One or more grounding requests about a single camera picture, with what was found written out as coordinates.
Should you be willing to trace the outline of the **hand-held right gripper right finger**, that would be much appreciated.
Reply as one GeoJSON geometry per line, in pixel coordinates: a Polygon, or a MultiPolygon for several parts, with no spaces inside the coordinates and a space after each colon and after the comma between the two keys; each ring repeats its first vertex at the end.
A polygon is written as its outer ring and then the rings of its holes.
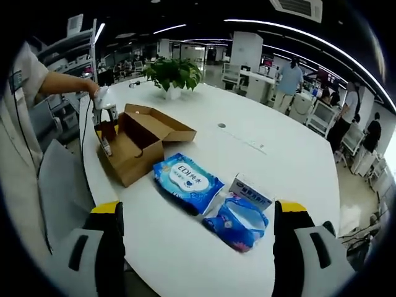
{"type": "Polygon", "coordinates": [[[274,235],[273,296],[334,296],[355,274],[333,224],[297,202],[275,202],[274,235]]]}

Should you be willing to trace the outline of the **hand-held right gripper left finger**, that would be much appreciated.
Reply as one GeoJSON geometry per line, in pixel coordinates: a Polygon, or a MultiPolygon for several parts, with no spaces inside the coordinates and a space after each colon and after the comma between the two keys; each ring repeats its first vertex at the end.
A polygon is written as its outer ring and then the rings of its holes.
{"type": "Polygon", "coordinates": [[[123,203],[91,210],[51,256],[51,279],[64,296],[125,296],[123,203]]]}

